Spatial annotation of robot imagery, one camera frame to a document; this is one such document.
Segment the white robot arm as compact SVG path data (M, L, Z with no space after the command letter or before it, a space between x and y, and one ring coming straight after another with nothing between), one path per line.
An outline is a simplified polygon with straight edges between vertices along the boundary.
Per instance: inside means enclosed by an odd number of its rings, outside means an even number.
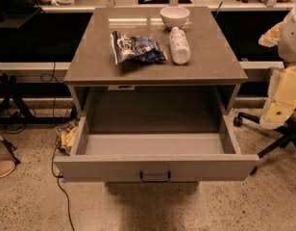
M284 20L259 38L265 47L278 46L279 56L288 63L285 70L272 71L259 124L276 129L285 124L296 110L296 4Z

